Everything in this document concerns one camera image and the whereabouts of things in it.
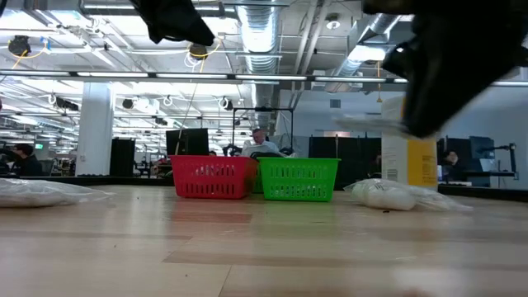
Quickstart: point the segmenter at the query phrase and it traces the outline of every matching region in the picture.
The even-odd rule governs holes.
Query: black partition
[[[368,178],[371,164],[381,152],[381,138],[310,137],[309,158],[340,158],[335,189]]]
[[[113,139],[110,159],[111,177],[134,175],[135,139]]]

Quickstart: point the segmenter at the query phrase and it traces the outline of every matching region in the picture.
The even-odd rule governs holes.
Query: table surface
[[[0,209],[2,297],[528,296],[528,207],[472,213],[331,203],[178,199],[101,186],[111,200]]]

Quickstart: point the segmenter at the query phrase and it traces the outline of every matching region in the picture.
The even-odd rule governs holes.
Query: black curtain
[[[111,177],[134,175],[135,139],[113,139],[110,159]]]

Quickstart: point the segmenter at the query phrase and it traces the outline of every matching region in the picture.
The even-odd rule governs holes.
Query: plastic bag
[[[407,186],[396,181],[368,179],[346,186],[345,191],[362,205],[390,210],[471,211],[438,192],[417,186]]]
[[[103,200],[113,195],[53,181],[0,178],[0,207],[43,207]]]

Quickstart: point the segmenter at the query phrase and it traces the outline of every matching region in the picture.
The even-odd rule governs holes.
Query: ceiling duct
[[[278,47],[278,27],[280,8],[270,6],[238,6],[236,7],[240,20],[241,38],[244,51],[254,54],[270,54],[269,56],[247,56],[246,67],[251,74],[276,74]],[[278,86],[270,83],[254,83],[251,86],[252,103],[255,107],[278,107]],[[268,129],[273,134],[272,119],[276,115],[256,113],[257,126]]]
[[[398,23],[401,16],[379,13],[364,17],[354,23],[348,36],[348,48],[351,50],[342,64],[336,68],[332,76],[350,77],[356,74],[360,66],[368,60],[383,60],[386,49],[376,45],[389,42],[390,31]],[[350,92],[353,86],[345,82],[328,82],[324,87],[326,92]]]

